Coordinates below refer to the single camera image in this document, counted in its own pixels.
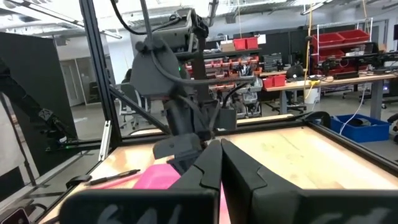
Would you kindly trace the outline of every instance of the gray floor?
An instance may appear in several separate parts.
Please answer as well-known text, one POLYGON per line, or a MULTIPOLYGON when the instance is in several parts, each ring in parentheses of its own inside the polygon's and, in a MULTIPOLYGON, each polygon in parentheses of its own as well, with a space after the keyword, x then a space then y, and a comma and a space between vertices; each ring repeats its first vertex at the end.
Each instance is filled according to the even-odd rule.
MULTIPOLYGON (((342 93, 335 93, 333 95, 327 95, 322 97, 321 102, 317 103, 314 107, 315 111, 327 111, 332 115, 339 114, 352 114, 354 113, 358 106, 359 102, 357 98, 347 98, 345 100, 341 99, 342 93)), ((370 112, 370 101, 365 102, 362 105, 359 113, 363 115, 369 115, 370 112)), ((156 110, 155 116, 157 118, 162 119, 165 122, 165 118, 161 116, 161 106, 159 106, 159 102, 155 102, 155 106, 152 105, 153 109, 156 110)), ((271 111, 271 109, 263 105, 262 107, 263 116, 276 115, 276 111, 271 111)), ((72 108, 73 117, 75 119, 76 129, 78 131, 78 135, 80 139, 93 139, 100 138, 102 135, 103 125, 104 125, 104 117, 100 104, 89 105, 89 106, 76 106, 72 108)), ((289 111, 289 113, 297 114, 296 111, 289 111)), ((396 105, 388 105, 386 110, 382 110, 382 120, 386 120, 391 115, 398 113, 398 104, 396 105)), ((146 128, 147 124, 144 122, 140 122, 140 128, 146 128)), ((128 135, 132 131, 131 127, 127 127, 122 130, 123 135, 128 135)), ((398 153, 395 154, 392 148, 398 149, 398 146, 395 145, 392 141, 386 142, 370 142, 366 144, 366 147, 377 150, 379 153, 395 157, 398 160, 398 153)), ((76 175, 85 174, 88 172, 96 163, 98 159, 98 151, 90 151, 81 159, 74 162, 72 165, 67 167, 53 179, 47 182, 49 187, 44 189, 38 189, 33 194, 45 194, 50 192, 59 192, 66 190, 65 182, 70 180, 72 177, 76 175)), ((41 197, 35 199, 36 202, 40 202, 46 206, 49 206, 57 197, 41 197)), ((36 217, 40 214, 40 210, 32 214, 32 218, 36 217)))

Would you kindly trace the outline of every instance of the blue bin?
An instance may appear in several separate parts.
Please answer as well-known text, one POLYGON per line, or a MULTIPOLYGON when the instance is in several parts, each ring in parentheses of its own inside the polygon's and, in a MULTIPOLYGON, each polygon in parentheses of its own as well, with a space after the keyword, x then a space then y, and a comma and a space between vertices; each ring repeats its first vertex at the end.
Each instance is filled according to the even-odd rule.
MULTIPOLYGON (((331 129, 340 133, 341 127, 353 114, 335 116, 337 119, 331 119, 331 129)), ((342 135, 355 141, 355 142, 371 142, 371 141, 385 141, 389 139, 389 126, 390 124, 385 121, 370 118, 360 114, 355 115, 354 118, 364 118, 371 123, 371 126, 354 127, 347 124, 344 127, 342 135)))

